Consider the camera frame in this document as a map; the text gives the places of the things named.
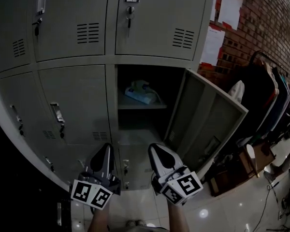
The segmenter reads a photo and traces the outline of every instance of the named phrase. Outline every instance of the human arm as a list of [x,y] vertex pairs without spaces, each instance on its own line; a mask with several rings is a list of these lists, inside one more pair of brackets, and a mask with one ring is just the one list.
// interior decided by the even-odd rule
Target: human arm
[[170,232],[189,232],[183,206],[175,206],[168,201]]
[[103,210],[95,209],[95,214],[91,220],[88,232],[108,232],[107,222],[109,211],[110,202],[108,202]]

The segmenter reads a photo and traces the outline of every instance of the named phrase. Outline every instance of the locker vent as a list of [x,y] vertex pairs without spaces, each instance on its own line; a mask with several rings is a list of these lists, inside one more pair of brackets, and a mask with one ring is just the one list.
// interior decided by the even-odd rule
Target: locker vent
[[54,136],[51,130],[46,130],[46,131],[43,130],[42,132],[47,139],[56,139],[56,137]]
[[171,142],[173,141],[174,136],[175,136],[174,131],[171,131],[170,136],[169,136],[169,139],[170,139]]
[[14,57],[25,55],[24,39],[13,42]]
[[77,25],[77,43],[95,43],[99,42],[99,24],[78,24]]
[[92,135],[95,141],[107,141],[106,132],[93,132]]
[[175,29],[172,46],[191,49],[193,38],[194,32],[183,29]]

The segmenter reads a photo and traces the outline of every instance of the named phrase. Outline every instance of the paper sheet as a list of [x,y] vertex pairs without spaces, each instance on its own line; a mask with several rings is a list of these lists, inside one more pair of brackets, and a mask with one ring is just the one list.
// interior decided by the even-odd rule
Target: paper sheet
[[216,13],[216,0],[213,0],[212,12],[211,12],[211,21],[215,20]]
[[218,55],[222,47],[225,31],[208,27],[200,63],[217,65]]
[[218,22],[225,22],[237,30],[242,3],[243,0],[222,0]]

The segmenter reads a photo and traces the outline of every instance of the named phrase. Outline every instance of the brick wall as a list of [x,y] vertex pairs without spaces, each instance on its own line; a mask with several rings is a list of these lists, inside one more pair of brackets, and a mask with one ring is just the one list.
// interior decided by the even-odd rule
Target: brick wall
[[225,34],[222,56],[217,66],[199,67],[199,74],[228,91],[241,66],[248,64],[257,50],[271,55],[289,73],[290,83],[290,0],[243,0],[237,30],[218,23],[221,0],[217,0],[215,22]]

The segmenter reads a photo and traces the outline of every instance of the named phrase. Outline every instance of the tiled floor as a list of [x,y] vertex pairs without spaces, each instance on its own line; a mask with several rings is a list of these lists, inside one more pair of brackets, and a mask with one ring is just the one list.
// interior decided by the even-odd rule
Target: tiled floor
[[[290,139],[280,142],[272,149],[276,154],[275,164],[283,162],[290,152]],[[290,177],[288,173],[281,175],[280,183],[275,187],[278,200],[288,193]],[[219,197],[212,197],[206,183],[204,190],[184,205],[186,218],[191,232],[252,232],[261,217],[265,199],[268,193],[268,182],[261,174],[243,185]],[[278,220],[278,206],[273,191],[270,192],[266,209],[258,229],[279,229],[286,218]],[[88,206],[72,202],[72,231],[88,230],[92,214]],[[121,196],[114,195],[111,199],[110,222],[111,229],[120,228],[127,220],[142,219],[148,226],[169,229],[167,202],[162,195],[156,196],[153,189],[139,191],[124,191]],[[286,226],[290,226],[290,216]]]

